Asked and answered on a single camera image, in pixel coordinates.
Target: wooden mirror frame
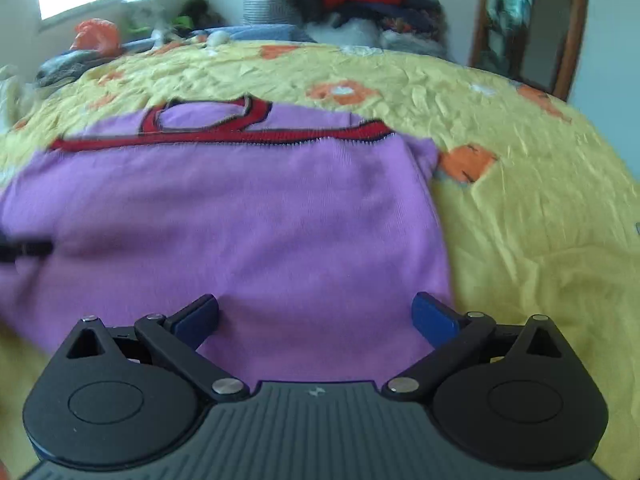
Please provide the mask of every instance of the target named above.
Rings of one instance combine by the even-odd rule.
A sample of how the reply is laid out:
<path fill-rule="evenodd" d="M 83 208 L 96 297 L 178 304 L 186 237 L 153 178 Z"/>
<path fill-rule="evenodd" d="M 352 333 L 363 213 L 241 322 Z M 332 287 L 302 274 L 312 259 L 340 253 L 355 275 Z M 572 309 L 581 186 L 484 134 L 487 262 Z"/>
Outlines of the wooden mirror frame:
<path fill-rule="evenodd" d="M 556 84 L 551 94 L 558 99 L 566 101 L 569 90 L 574 81 L 575 69 L 578 65 L 578 56 L 582 46 L 584 25 L 587 20 L 587 6 L 589 0 L 571 0 L 569 16 L 569 29 L 564 42 L 564 51 L 558 69 Z M 486 30 L 486 0 L 478 0 L 478 12 L 476 12 L 476 30 L 474 32 L 474 46 L 469 58 L 469 66 L 475 67 L 480 59 L 484 34 Z"/>

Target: orange bag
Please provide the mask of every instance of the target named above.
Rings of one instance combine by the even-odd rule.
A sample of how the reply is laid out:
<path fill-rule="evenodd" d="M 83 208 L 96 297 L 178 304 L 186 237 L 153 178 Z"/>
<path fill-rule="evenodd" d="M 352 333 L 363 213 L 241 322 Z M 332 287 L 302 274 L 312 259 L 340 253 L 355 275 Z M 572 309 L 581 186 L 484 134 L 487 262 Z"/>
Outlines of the orange bag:
<path fill-rule="evenodd" d="M 107 20 L 86 20 L 76 25 L 76 40 L 71 50 L 97 50 L 105 57 L 119 56 L 120 31 Z"/>

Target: yellow bedspread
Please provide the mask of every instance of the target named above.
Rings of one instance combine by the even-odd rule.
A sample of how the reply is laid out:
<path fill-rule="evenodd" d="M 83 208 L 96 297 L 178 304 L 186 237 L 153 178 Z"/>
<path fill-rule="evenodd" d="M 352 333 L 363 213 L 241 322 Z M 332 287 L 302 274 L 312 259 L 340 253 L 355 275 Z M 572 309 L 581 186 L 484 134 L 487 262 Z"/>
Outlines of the yellow bedspread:
<path fill-rule="evenodd" d="M 498 163 L 475 184 L 432 185 L 456 307 L 508 324 L 551 316 L 609 405 L 596 462 L 617 479 L 640 476 L 640 187 L 560 101 L 425 56 L 273 42 L 217 52 L 187 46 L 121 58 L 63 88 L 0 138 L 0 175 L 8 179 L 33 150 L 101 118 L 174 97 L 246 92 L 382 118 L 442 149 L 475 142 L 496 153 Z M 44 358 L 8 333 L 0 356 L 0 457 L 20 474 L 34 460 L 20 403 Z"/>

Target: gray striped pillow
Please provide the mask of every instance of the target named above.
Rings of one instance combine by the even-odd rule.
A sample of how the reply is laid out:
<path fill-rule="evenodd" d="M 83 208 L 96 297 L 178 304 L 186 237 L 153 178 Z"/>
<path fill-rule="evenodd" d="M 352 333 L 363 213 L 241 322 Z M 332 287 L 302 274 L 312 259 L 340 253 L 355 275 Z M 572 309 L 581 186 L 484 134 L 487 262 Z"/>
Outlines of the gray striped pillow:
<path fill-rule="evenodd" d="M 295 0 L 244 0 L 243 25 L 263 25 L 265 23 L 287 23 L 300 25 L 302 17 L 295 6 Z"/>

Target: clothes pile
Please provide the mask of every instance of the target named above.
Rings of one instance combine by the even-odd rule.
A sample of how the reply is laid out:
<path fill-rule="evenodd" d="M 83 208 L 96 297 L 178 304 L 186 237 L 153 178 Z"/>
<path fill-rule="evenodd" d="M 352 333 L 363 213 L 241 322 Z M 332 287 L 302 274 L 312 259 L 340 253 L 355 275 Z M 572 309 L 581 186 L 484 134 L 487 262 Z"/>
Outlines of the clothes pile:
<path fill-rule="evenodd" d="M 307 23 L 307 33 L 321 43 L 447 59 L 446 19 L 438 0 L 244 0 L 244 24 L 256 23 Z"/>

